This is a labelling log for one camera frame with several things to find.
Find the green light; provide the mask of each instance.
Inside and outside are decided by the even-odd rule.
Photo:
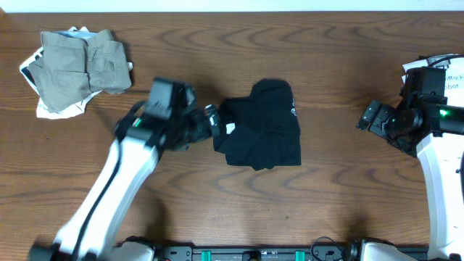
[[[134,125],[134,127],[137,127],[141,122],[142,120],[138,119],[138,122]]]
[[[441,109],[440,110],[440,115],[444,117],[444,116],[448,115],[448,111],[445,111],[444,109]]]

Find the white wall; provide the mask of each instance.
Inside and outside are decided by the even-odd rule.
[[[0,0],[5,12],[463,11],[464,0]]]

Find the white cloth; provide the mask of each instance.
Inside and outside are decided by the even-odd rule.
[[[411,68],[428,66],[434,60],[443,58],[449,55],[446,54],[429,59],[422,59],[414,62],[410,62],[403,65],[405,72]],[[446,69],[446,79],[444,82],[444,95],[448,97],[448,105],[456,107],[464,107],[464,58],[451,59],[449,62],[444,62],[443,68]],[[402,77],[403,82],[406,81],[406,76]]]
[[[80,30],[78,30],[75,27],[71,27],[68,31],[60,31],[57,33],[61,33],[63,35],[67,36],[72,36],[76,38],[90,38],[92,37],[95,33],[91,33],[88,31],[87,27],[82,27]],[[37,87],[34,85],[33,82],[29,80],[29,78],[22,72],[23,68],[26,68],[29,66],[31,62],[34,62],[36,60],[36,57],[42,57],[41,52],[44,50],[43,47],[39,48],[31,57],[29,57],[27,60],[25,60],[21,65],[20,65],[20,72],[24,75],[26,81],[29,83],[30,87],[38,94],[37,92]],[[128,67],[129,70],[133,69],[133,64],[132,62],[128,62]],[[87,103],[97,94],[99,94],[101,91],[96,91],[87,98],[85,98],[82,101],[76,102],[73,105],[70,105],[68,108],[62,110],[61,112],[49,112],[49,109],[47,106],[44,104],[44,101],[42,101],[42,98],[39,97],[38,104],[37,104],[37,110],[36,114],[37,117],[39,118],[46,118],[46,119],[51,119],[51,120],[56,120],[56,119],[66,119],[69,117],[74,117],[79,114],[84,113],[86,110],[86,105]]]

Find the folded clothing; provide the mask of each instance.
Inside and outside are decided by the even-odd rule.
[[[43,57],[28,66],[49,112],[60,112],[94,92],[121,93],[131,87],[122,43],[109,30],[84,40],[42,32]]]
[[[213,141],[227,164],[255,170],[301,165],[297,112],[286,81],[261,80],[250,96],[225,99],[219,115],[225,129],[235,125]]]

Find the wood grain surface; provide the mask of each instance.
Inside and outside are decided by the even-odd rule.
[[[417,159],[355,125],[371,99],[395,105],[402,64],[462,53],[454,12],[7,14],[0,25],[0,259],[50,244],[99,175],[112,128],[153,77],[193,83],[200,104],[246,96],[261,78],[292,85],[302,166],[227,166],[212,141],[167,152],[137,194],[126,236],[205,245],[309,245],[319,236],[427,244]],[[42,30],[111,29],[134,62],[133,87],[99,94],[83,115],[36,117],[18,67]]]

